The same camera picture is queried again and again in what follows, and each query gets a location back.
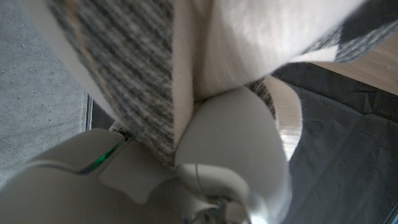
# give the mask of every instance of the gray carpet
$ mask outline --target gray carpet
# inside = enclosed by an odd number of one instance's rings
[[[86,127],[87,94],[15,1],[0,0],[0,186]]]

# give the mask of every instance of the white cloth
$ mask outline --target white cloth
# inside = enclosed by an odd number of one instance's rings
[[[258,80],[290,61],[306,60],[305,55],[298,55],[363,2],[176,0],[172,73],[175,145],[189,123],[195,100]],[[319,54],[326,60],[334,56]],[[290,159],[301,136],[299,98],[276,78],[266,77],[264,84],[275,104],[277,129]]]

